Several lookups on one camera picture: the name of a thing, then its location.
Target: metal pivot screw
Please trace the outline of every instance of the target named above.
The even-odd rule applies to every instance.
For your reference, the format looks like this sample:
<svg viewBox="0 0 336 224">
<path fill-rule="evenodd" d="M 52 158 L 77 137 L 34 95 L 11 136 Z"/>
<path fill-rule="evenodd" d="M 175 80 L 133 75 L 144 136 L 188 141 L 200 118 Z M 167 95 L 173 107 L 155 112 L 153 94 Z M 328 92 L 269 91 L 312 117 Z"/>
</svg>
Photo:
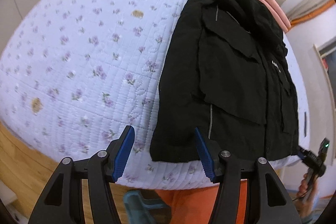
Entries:
<svg viewBox="0 0 336 224">
<path fill-rule="evenodd" d="M 62 160 L 62 163 L 63 163 L 63 164 L 69 164 L 70 161 L 71 161 L 70 158 L 64 158 L 64 159 Z"/>
<path fill-rule="evenodd" d="M 267 162 L 267 160 L 265 158 L 259 158 L 258 162 L 260 162 L 261 164 L 265 164 Z"/>
<path fill-rule="evenodd" d="M 223 150 L 220 154 L 225 158 L 228 158 L 231 156 L 231 153 L 227 150 Z"/>
<path fill-rule="evenodd" d="M 102 151 L 99 151 L 97 155 L 100 158 L 104 158 L 107 155 L 107 152 L 105 150 L 102 150 Z"/>
</svg>

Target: quilted bedspread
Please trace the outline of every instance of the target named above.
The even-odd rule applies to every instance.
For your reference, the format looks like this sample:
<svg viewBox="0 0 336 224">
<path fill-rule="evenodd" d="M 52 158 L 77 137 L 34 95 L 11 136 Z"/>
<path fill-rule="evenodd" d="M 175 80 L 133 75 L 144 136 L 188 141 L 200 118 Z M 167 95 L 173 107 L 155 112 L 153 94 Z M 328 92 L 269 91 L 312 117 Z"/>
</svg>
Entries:
<svg viewBox="0 0 336 224">
<path fill-rule="evenodd" d="M 41 0 L 2 54 L 1 120 L 16 137 L 56 161 L 88 158 L 131 124 L 135 143 L 118 183 L 152 189 L 211 186 L 199 161 L 152 162 L 149 153 L 159 78 L 186 2 Z M 299 95 L 300 144 L 305 146 L 305 87 L 285 42 Z M 273 164 L 279 167 L 294 159 Z"/>
</svg>

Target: orange trim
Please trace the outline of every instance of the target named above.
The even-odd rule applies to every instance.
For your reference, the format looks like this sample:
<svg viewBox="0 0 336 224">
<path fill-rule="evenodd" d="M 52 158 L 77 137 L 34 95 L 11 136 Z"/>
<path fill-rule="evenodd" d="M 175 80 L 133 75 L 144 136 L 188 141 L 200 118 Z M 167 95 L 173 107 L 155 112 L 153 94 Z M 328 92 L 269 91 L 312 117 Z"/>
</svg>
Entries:
<svg viewBox="0 0 336 224">
<path fill-rule="evenodd" d="M 317 17 L 318 15 L 320 15 L 321 13 L 323 13 L 324 11 L 328 10 L 330 7 L 332 7 L 332 5 L 335 4 L 335 0 L 329 0 L 328 2 L 326 2 L 322 7 L 312 11 L 311 13 L 309 13 L 308 15 L 305 15 L 303 17 L 299 17 L 296 18 L 294 20 L 291 21 L 291 26 L 290 28 L 288 28 L 288 30 L 292 29 L 294 26 L 306 22 L 314 17 Z"/>
</svg>

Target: jacket pocket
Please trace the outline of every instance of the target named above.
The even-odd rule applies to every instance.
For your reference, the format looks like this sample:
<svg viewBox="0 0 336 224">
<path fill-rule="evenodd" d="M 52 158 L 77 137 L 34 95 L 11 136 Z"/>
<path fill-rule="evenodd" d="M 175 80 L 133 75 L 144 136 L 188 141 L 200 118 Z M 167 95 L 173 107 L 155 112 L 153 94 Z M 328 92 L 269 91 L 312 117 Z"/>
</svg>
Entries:
<svg viewBox="0 0 336 224">
<path fill-rule="evenodd" d="M 281 86 L 282 130 L 284 133 L 294 134 L 295 129 L 297 128 L 297 118 L 295 115 L 290 83 L 284 72 L 279 73 L 279 79 Z"/>
<path fill-rule="evenodd" d="M 202 22 L 198 65 L 204 101 L 235 117 L 266 124 L 266 75 L 254 40 L 216 7 L 202 10 Z"/>
</svg>

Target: brown stain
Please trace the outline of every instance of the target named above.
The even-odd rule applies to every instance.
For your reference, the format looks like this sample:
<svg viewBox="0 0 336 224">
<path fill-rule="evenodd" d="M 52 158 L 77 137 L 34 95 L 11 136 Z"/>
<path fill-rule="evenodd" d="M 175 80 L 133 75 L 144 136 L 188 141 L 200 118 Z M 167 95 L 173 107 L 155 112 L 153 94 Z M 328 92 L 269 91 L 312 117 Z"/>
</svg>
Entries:
<svg viewBox="0 0 336 224">
<path fill-rule="evenodd" d="M 31 109 L 34 113 L 39 112 L 43 108 L 40 98 L 34 98 L 31 101 Z"/>
<path fill-rule="evenodd" d="M 137 18 L 142 18 L 143 17 L 143 12 L 140 10 L 134 10 L 132 12 L 132 16 L 137 17 Z"/>
</svg>

